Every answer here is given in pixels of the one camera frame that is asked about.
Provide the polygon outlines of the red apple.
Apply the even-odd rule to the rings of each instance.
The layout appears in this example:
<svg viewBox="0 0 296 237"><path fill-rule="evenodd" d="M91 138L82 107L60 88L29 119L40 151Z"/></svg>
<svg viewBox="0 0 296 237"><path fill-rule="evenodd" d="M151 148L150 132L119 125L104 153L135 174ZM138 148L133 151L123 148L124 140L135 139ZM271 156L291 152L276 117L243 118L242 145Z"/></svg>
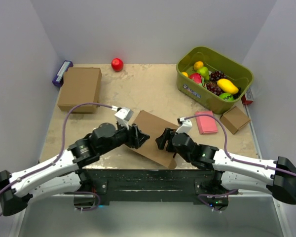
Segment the red apple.
<svg viewBox="0 0 296 237"><path fill-rule="evenodd" d="M115 71L115 72L120 72L123 70L123 67L124 67L124 63L121 59L119 58L114 58L112 61L111 61L111 67L112 69Z"/></svg>

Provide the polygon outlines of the closed brown cardboard box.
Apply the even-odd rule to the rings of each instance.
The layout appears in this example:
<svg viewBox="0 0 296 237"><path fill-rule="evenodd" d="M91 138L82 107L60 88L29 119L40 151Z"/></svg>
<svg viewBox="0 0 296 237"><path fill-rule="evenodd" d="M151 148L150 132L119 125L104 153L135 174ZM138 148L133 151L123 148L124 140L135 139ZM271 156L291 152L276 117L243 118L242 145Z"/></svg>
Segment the closed brown cardboard box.
<svg viewBox="0 0 296 237"><path fill-rule="evenodd" d="M69 68L64 74L64 84L58 98L59 109L68 112L82 103L98 103L101 79L100 68Z"/></svg>

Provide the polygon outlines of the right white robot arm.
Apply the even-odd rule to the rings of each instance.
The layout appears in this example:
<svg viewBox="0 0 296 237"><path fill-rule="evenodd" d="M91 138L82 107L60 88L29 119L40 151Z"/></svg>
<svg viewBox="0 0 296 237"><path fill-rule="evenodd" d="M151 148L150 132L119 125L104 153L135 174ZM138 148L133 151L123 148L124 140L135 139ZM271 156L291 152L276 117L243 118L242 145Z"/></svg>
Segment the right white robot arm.
<svg viewBox="0 0 296 237"><path fill-rule="evenodd" d="M158 149L179 154L200 170L213 171L215 177L207 187L209 192L253 190L296 205L296 167L288 158L264 160L227 153L217 147L197 144L186 133L170 128L155 141Z"/></svg>

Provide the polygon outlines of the pink notepad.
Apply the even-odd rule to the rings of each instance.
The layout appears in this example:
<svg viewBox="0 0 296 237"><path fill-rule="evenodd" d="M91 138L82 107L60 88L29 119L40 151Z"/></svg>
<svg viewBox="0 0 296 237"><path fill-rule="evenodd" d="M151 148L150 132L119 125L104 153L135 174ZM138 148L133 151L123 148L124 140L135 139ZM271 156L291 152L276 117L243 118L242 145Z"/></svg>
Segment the pink notepad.
<svg viewBox="0 0 296 237"><path fill-rule="evenodd" d="M213 134L218 132L216 121L208 116L196 117L197 127L200 134Z"/></svg>

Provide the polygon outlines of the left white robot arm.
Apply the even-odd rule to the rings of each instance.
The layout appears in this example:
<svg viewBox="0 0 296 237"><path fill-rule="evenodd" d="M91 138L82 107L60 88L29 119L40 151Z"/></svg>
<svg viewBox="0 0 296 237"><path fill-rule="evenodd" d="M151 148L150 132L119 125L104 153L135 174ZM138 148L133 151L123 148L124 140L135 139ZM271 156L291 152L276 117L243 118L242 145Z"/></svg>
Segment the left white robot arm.
<svg viewBox="0 0 296 237"><path fill-rule="evenodd" d="M124 127L103 123L54 158L19 172L1 171L0 205L3 216L19 213L34 200L53 194L90 192L92 181L80 177L80 169L97 162L101 155L121 145L138 149L149 138L136 124Z"/></svg>

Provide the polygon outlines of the olive green plastic tub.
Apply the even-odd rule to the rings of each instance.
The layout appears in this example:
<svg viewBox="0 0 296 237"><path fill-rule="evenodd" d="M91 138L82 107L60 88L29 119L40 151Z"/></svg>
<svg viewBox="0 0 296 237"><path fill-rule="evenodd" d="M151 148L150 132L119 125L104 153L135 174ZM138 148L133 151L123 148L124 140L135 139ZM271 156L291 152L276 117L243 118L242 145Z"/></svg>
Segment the olive green plastic tub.
<svg viewBox="0 0 296 237"><path fill-rule="evenodd" d="M198 85L192 79L184 76L183 72L189 75L196 72L193 65L197 61L203 62L204 66L211 72L221 71L225 73L228 80L241 88L239 97L233 101L223 100L208 89ZM215 114L223 114L233 107L237 101L241 100L241 97L254 81L254 75L248 68L205 46L196 47L187 53L176 64L176 70L177 89Z"/></svg>

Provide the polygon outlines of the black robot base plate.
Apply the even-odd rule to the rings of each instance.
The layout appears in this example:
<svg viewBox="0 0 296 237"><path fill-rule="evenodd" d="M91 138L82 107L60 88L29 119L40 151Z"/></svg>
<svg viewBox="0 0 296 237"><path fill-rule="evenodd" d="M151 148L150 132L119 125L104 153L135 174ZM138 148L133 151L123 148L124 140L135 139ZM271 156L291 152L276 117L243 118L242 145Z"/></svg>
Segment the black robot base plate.
<svg viewBox="0 0 296 237"><path fill-rule="evenodd" d="M198 169L82 169L77 172L82 192L95 192L100 205L111 202L208 203L224 210L229 190L220 186L215 171Z"/></svg>

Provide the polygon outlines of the green pear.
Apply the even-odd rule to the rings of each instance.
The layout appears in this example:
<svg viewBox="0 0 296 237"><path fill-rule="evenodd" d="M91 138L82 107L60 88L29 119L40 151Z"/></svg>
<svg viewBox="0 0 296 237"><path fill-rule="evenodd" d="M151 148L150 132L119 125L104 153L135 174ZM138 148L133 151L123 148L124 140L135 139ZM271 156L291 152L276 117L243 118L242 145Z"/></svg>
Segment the green pear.
<svg viewBox="0 0 296 237"><path fill-rule="evenodd" d="M210 80L209 70L207 67L203 66L202 68L199 68L196 72L198 74L200 74L204 78L205 81Z"/></svg>

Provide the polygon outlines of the pink dragon fruit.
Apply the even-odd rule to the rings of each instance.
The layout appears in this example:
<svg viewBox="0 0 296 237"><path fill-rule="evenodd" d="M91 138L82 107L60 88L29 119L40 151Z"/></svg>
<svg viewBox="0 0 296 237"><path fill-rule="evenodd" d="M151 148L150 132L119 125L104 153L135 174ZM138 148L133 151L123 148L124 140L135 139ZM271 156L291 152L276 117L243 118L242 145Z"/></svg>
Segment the pink dragon fruit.
<svg viewBox="0 0 296 237"><path fill-rule="evenodd" d="M195 82L197 85L205 87L205 80L199 73L193 73L189 76L189 79L191 79L193 82Z"/></svg>

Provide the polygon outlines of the dark purple grape bunch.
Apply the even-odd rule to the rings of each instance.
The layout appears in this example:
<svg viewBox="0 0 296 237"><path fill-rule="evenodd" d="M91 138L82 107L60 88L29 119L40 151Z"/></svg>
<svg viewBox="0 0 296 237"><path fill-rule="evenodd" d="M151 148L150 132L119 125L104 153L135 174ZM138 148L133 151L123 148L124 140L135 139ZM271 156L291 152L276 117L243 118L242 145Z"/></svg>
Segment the dark purple grape bunch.
<svg viewBox="0 0 296 237"><path fill-rule="evenodd" d="M226 79L226 75L221 71L214 71L210 74L210 81L217 82L220 79Z"/></svg>

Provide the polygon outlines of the red white carton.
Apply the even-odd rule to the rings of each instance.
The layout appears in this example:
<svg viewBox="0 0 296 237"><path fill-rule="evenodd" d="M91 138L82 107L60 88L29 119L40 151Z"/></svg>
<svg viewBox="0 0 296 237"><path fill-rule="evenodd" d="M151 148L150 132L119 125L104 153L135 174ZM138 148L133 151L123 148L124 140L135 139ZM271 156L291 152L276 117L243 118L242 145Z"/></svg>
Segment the red white carton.
<svg viewBox="0 0 296 237"><path fill-rule="evenodd" d="M253 103L254 101L254 97L251 91L251 88L249 87L246 92L244 93L244 95L241 98L242 104L243 105L250 105Z"/></svg>

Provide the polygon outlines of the yellow mango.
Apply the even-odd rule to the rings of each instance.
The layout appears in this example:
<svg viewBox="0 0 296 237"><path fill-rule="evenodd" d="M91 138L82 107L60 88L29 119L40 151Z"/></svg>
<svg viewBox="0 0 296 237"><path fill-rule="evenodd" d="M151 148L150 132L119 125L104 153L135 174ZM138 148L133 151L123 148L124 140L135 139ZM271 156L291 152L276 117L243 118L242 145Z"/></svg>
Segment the yellow mango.
<svg viewBox="0 0 296 237"><path fill-rule="evenodd" d="M238 87L236 87L230 80L228 79L219 79L217 81L217 85L221 88L224 92L230 93L232 95L239 92Z"/></svg>

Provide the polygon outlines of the red grape bunch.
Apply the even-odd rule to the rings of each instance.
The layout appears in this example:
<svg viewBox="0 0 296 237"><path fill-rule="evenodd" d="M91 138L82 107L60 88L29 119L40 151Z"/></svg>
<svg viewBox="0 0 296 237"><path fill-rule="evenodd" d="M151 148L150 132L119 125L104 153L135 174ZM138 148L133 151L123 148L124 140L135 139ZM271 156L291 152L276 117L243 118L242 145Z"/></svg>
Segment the red grape bunch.
<svg viewBox="0 0 296 237"><path fill-rule="evenodd" d="M213 94L220 96L224 91L213 81L206 82L206 88Z"/></svg>

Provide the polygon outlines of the orange fruit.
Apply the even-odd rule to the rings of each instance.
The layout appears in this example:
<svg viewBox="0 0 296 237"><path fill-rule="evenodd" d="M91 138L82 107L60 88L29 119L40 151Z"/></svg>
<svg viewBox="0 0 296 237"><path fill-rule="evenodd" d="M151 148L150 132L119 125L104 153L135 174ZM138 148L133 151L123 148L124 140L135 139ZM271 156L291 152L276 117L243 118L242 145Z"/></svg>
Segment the orange fruit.
<svg viewBox="0 0 296 237"><path fill-rule="evenodd" d="M197 61L194 63L193 65L193 69L195 71L198 71L199 69L203 68L204 67L204 63L202 61Z"/></svg>

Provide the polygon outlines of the small brown cardboard box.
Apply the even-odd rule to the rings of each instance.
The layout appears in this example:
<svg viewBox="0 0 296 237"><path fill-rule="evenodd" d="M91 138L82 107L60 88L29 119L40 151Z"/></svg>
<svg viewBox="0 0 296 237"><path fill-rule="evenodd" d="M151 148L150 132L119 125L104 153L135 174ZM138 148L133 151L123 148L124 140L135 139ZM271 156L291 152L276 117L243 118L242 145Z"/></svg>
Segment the small brown cardboard box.
<svg viewBox="0 0 296 237"><path fill-rule="evenodd" d="M236 134L251 122L251 119L237 106L229 109L220 117L222 124L231 132Z"/></svg>

